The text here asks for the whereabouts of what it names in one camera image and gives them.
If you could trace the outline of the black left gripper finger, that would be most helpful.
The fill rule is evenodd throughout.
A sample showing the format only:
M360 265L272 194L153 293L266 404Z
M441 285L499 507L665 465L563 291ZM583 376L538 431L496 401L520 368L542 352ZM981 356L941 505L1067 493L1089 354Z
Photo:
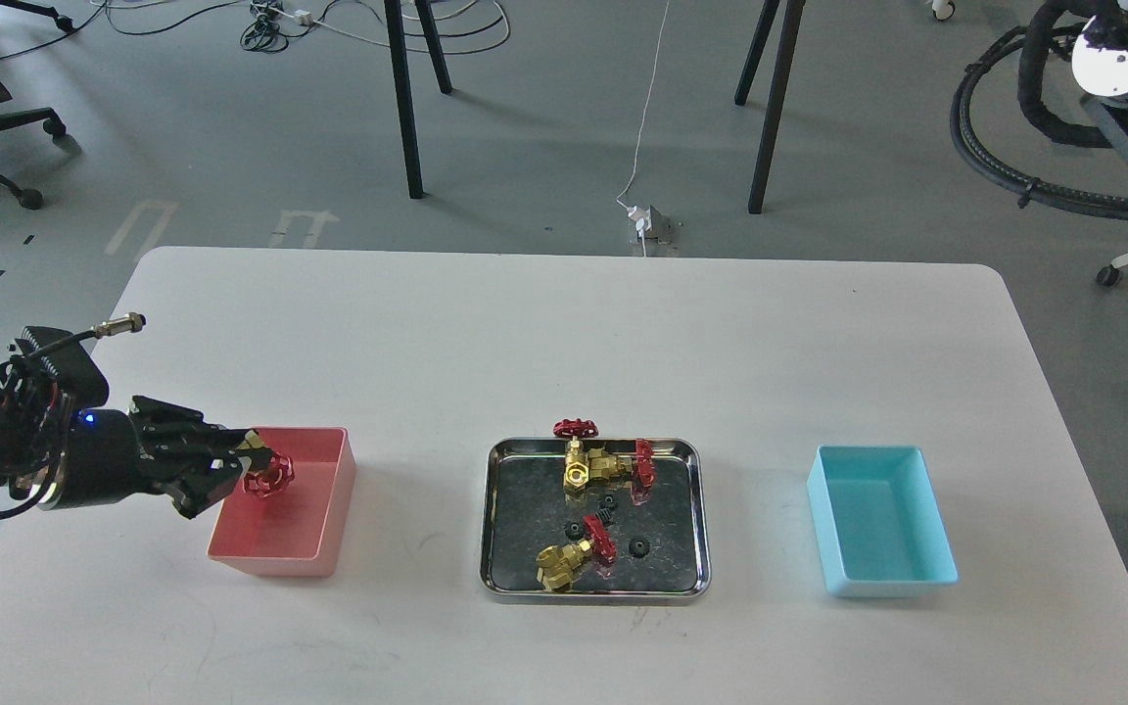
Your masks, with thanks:
M252 461L268 461L276 455L254 428L208 428L202 434L203 446L213 449L213 456L248 458Z
M171 503L176 512L193 519L229 496L243 476L238 460L214 460L184 470L171 483Z

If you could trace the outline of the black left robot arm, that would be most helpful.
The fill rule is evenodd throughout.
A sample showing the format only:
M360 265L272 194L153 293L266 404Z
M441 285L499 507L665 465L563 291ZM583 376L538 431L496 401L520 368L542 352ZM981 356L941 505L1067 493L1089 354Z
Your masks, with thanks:
M294 464L254 429L208 423L200 409L136 396L108 409L109 385L86 340L139 333L127 312L81 333L27 326L0 365L0 519L165 495L192 519L241 488L285 491Z

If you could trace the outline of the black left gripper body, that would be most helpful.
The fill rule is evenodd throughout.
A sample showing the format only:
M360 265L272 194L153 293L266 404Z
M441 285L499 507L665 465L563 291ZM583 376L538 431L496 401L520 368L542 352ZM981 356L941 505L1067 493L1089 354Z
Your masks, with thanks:
M107 409L109 387L76 335L27 326L5 364L9 418L23 424L19 458L0 473L14 499L43 491L39 506L117 503L136 493L173 499L173 481L214 460L203 446L200 409L135 396L127 411Z

